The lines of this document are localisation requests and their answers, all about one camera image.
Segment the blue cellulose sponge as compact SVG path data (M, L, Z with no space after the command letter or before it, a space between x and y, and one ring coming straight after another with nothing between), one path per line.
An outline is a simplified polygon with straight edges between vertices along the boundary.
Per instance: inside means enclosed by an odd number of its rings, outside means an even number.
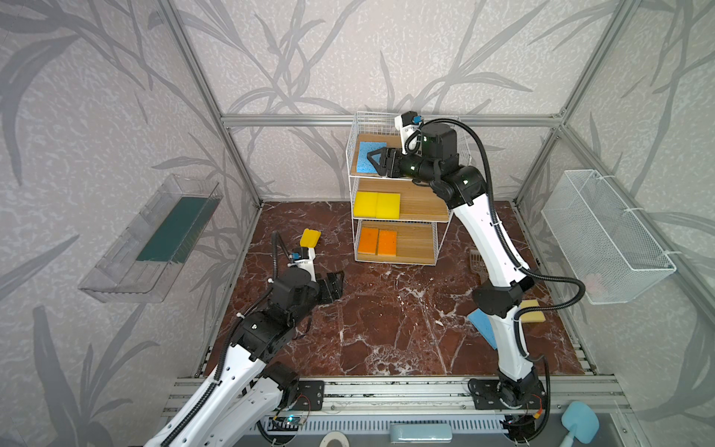
M489 316L480 309L475 309L467 316L467 319L480 333L488 345L492 349L497 350L495 332L493 331Z
M386 146L386 142L359 142L355 172L377 174L374 164L380 161L380 151Z

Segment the yellow foam sponge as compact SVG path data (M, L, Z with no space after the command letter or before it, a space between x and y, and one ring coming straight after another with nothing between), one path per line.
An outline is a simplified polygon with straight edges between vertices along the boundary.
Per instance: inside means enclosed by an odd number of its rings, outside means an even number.
M375 217L390 221L400 219L400 194L396 193L378 193Z
M379 194L375 192L357 191L353 203L353 216L374 219L377 216L378 197Z

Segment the beige orange scrub sponge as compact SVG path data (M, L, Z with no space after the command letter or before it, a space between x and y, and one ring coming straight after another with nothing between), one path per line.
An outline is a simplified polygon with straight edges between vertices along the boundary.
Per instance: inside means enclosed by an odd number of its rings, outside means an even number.
M360 255L376 255L379 232L378 228L362 227L359 234L357 253Z

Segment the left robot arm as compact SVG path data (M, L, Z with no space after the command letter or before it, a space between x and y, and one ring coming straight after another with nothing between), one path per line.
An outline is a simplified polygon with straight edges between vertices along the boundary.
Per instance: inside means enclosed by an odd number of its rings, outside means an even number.
M234 446L266 415L297 402L299 375L274 359L316 307L343 294L344 272L315 271L319 240L320 231L307 229L288 251L273 233L272 260L284 254L287 268L273 267L264 294L236 316L215 368L147 445Z

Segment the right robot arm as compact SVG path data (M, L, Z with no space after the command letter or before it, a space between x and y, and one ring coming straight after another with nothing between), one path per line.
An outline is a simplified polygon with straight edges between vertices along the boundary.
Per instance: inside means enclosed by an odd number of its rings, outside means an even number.
M409 178L429 187L467 229L489 274L488 282L473 292L498 354L498 384L489 395L519 409L547 391L525 343L521 319L530 311L521 307L523 296L539 280L575 286L573 298L551 307L557 311L579 303L586 285L577 278L539 274L521 258L496 211L489 158L475 130L457 119L424 120L415 112L395 117L394 127L400 146L373 150L367 158L381 177Z

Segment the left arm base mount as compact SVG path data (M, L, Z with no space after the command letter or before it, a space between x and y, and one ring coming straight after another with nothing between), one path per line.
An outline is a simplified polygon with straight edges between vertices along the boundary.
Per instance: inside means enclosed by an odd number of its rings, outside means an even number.
M268 411L314 412L323 408L326 383L322 380L299 380L281 387L270 378L259 379L251 389L256 391L255 402L266 398Z

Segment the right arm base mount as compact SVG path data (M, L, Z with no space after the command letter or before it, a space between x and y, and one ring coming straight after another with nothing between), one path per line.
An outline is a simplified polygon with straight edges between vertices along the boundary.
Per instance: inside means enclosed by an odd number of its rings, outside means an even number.
M467 382L467 391L476 410L526 411L541 409L547 395L538 379L514 382L510 379L477 379Z

